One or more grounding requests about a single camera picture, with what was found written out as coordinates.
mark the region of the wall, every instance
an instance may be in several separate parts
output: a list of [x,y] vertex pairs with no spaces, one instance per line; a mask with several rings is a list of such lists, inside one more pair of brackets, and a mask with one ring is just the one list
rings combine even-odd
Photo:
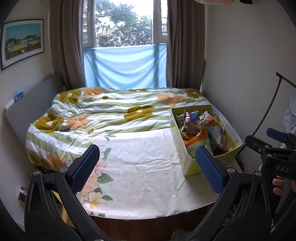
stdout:
[[[276,71],[296,83],[296,28],[277,0],[235,1],[206,6],[207,62],[201,91],[223,113],[242,140],[253,133],[278,83]],[[272,145],[266,129],[284,131],[283,114],[292,87],[282,82],[265,122],[255,135]],[[252,173],[261,164],[245,148],[237,157]]]
[[[45,52],[22,60],[0,71],[0,109],[23,91],[25,94],[53,74],[49,47],[49,0],[20,0],[6,22],[44,19]],[[13,219],[24,224],[24,205],[17,200],[20,186],[28,187],[35,167],[6,119],[0,119],[0,198]]]

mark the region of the flower center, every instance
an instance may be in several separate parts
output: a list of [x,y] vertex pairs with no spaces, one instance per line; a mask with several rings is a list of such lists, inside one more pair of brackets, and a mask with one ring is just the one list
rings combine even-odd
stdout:
[[96,201],[95,200],[91,201],[91,207],[96,207]]

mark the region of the striped floral comforter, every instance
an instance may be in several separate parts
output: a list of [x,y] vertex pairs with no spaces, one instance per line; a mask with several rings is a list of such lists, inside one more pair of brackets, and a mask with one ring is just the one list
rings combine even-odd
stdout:
[[170,127],[170,108],[210,104],[197,90],[81,88],[58,94],[28,129],[26,151],[33,164],[57,171],[69,166],[98,134]]

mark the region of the bed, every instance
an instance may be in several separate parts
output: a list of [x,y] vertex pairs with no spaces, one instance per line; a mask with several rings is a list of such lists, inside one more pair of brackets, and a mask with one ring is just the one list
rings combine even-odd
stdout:
[[[89,214],[156,218],[218,198],[202,174],[183,176],[169,129],[170,108],[210,104],[197,90],[61,89],[55,75],[5,116],[30,161],[46,169],[68,167],[90,144],[100,147],[100,159],[77,195]],[[231,166],[240,170],[236,161]]]

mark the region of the window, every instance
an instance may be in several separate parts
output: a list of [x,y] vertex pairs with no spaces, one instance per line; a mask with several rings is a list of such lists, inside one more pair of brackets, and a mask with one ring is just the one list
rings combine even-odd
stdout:
[[83,46],[166,43],[167,0],[85,0]]

